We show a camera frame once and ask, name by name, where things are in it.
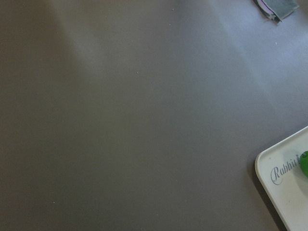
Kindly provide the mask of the cream rabbit tray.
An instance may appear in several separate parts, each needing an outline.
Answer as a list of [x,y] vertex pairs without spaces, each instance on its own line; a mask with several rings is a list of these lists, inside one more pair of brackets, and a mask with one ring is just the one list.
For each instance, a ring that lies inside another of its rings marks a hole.
[[289,231],[308,229],[308,178],[300,155],[308,150],[308,128],[262,151],[255,160],[257,177]]

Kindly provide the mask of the green lime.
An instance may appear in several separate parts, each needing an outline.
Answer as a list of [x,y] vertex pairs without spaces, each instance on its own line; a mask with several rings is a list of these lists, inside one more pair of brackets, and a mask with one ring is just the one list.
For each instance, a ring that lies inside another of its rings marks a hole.
[[308,151],[304,151],[299,158],[300,168],[303,174],[308,177]]

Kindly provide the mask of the grey folded cloth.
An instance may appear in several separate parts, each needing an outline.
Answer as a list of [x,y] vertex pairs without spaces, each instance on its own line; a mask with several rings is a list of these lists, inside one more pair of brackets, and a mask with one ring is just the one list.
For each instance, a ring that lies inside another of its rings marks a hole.
[[281,22],[299,8],[296,0],[252,0],[267,19]]

